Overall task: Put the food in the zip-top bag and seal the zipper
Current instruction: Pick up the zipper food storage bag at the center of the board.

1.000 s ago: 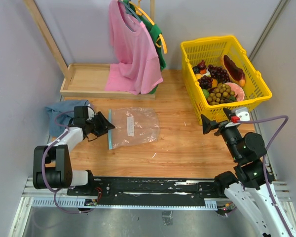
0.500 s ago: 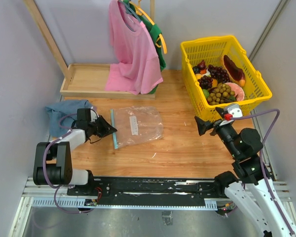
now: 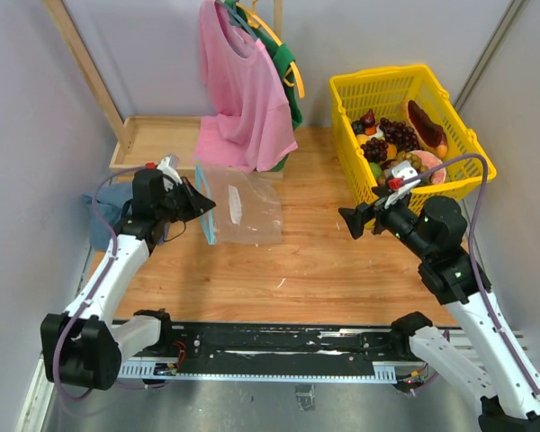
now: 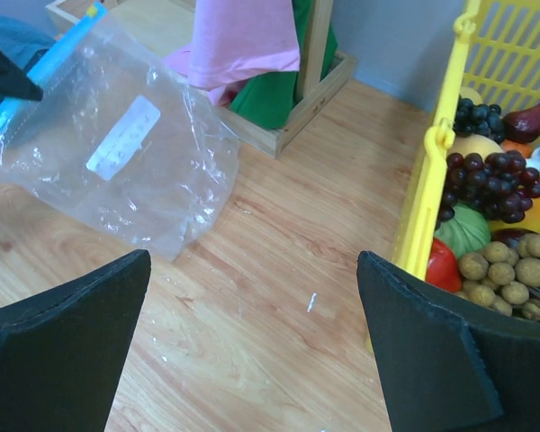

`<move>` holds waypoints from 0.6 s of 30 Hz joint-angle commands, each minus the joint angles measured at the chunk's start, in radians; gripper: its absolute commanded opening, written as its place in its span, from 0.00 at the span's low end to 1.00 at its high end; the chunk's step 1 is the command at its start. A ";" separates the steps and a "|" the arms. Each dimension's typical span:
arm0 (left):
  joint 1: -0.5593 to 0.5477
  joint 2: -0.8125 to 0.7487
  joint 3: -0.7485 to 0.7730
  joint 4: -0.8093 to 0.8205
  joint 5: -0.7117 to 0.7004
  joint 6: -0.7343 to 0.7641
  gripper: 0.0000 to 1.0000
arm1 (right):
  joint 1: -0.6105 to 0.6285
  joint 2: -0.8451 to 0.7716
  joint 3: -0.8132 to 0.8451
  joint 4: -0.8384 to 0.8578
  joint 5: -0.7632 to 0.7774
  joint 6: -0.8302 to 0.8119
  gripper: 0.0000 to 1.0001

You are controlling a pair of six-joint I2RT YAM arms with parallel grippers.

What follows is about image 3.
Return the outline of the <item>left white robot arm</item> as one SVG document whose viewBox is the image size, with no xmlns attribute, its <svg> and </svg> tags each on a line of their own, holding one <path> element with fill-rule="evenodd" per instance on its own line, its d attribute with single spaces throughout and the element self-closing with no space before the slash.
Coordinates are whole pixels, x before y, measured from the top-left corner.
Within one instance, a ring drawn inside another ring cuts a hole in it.
<svg viewBox="0 0 540 432">
<path fill-rule="evenodd" d="M 65 310 L 40 325 L 46 376 L 59 391 L 64 385 L 108 390 L 124 362 L 144 350 L 164 356 L 175 344 L 164 310 L 139 310 L 118 328 L 113 317 L 133 277 L 167 240 L 167 226 L 196 220 L 216 204 L 169 166 L 147 164 L 130 173 L 132 198 L 109 229 L 102 261 Z"/>
</svg>

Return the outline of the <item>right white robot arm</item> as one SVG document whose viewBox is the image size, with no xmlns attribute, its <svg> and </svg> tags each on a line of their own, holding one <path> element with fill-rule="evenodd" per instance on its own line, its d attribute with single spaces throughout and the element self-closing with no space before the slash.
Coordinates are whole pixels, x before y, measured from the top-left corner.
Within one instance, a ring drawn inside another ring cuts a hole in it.
<svg viewBox="0 0 540 432">
<path fill-rule="evenodd" d="M 540 373 L 509 330 L 490 283 L 462 246 L 467 221 L 458 203 L 430 198 L 420 214 L 405 200 L 339 209 L 351 236 L 367 222 L 389 231 L 419 258 L 422 283 L 455 318 L 479 361 L 473 363 L 430 319 L 412 312 L 391 324 L 390 349 L 401 360 L 428 363 L 474 408 L 482 431 L 540 431 Z"/>
</svg>

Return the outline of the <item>green yellow mango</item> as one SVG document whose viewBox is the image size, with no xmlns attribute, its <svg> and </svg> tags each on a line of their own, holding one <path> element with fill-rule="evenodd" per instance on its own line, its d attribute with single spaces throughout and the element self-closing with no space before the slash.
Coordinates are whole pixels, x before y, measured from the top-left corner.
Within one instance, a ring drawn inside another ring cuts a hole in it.
<svg viewBox="0 0 540 432">
<path fill-rule="evenodd" d="M 372 171 L 373 177 L 375 180 L 378 180 L 383 174 L 382 168 L 375 162 L 370 162 L 369 167 Z"/>
</svg>

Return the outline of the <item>clear zip top bag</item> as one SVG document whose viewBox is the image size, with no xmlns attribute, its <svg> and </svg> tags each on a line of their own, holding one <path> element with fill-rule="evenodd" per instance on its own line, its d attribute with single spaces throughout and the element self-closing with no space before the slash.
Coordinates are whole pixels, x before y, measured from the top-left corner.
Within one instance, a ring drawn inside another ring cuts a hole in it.
<svg viewBox="0 0 540 432">
<path fill-rule="evenodd" d="M 216 203 L 200 218 L 209 245 L 283 241 L 283 213 L 272 183 L 258 175 L 198 161 L 196 189 Z"/>
</svg>

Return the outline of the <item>green longan bunch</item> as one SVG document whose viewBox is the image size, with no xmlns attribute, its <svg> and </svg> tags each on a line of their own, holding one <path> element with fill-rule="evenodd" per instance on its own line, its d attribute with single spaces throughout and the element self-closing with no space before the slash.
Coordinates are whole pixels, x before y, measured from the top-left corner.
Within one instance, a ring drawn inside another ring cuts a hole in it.
<svg viewBox="0 0 540 432">
<path fill-rule="evenodd" d="M 377 176 L 377 184 L 384 185 L 386 178 L 390 175 L 391 169 L 396 167 L 399 163 L 407 161 L 417 171 L 418 174 L 425 173 L 429 170 L 428 165 L 422 162 L 420 156 L 417 156 L 413 152 L 399 152 L 394 158 L 390 158 L 385 162 L 382 162 L 382 172 Z"/>
</svg>

